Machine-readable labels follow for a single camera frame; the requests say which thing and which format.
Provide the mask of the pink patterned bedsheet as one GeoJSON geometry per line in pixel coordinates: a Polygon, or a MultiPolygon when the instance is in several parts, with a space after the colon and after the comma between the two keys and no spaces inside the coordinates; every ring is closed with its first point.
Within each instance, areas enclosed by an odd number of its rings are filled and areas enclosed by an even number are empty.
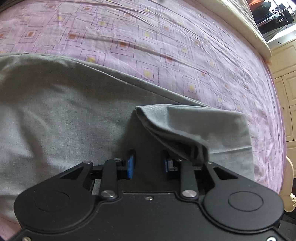
{"type": "Polygon", "coordinates": [[[285,129],[271,73],[196,1],[22,1],[1,12],[1,53],[77,58],[245,114],[255,180],[279,191],[285,129]]]}

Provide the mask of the cream bed footboard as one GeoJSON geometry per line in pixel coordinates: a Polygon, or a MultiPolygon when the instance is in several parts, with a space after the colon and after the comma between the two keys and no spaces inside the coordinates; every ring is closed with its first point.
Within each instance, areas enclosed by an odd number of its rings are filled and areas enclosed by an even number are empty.
{"type": "Polygon", "coordinates": [[[280,197],[283,200],[284,210],[292,212],[295,210],[295,195],[292,192],[293,180],[295,177],[294,167],[292,161],[286,156],[285,173],[283,176],[283,183],[280,190],[280,197]]]}

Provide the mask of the light grey pants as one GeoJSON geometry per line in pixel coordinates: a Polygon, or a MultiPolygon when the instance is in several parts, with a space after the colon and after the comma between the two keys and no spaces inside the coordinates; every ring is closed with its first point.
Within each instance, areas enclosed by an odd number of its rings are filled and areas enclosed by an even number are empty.
{"type": "Polygon", "coordinates": [[[161,151],[188,158],[202,143],[209,158],[254,179],[246,117],[218,110],[97,64],[59,56],[1,56],[1,221],[16,223],[25,189],[81,162],[137,153],[132,191],[172,190],[161,151]]]}

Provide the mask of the cream wardrobe cabinet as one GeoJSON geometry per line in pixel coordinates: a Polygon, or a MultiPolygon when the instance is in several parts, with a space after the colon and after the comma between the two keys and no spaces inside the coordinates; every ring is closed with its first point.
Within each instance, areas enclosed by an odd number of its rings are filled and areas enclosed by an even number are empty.
{"type": "Polygon", "coordinates": [[[271,51],[270,69],[285,122],[288,142],[295,141],[295,40],[271,51]]]}

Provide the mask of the cream folded duvet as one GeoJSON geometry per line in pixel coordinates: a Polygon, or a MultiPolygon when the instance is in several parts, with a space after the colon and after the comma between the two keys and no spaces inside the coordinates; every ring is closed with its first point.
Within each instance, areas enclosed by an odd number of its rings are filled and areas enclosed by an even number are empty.
{"type": "Polygon", "coordinates": [[[247,1],[212,1],[211,11],[237,30],[263,57],[271,58],[271,51],[260,33],[247,1]]]}

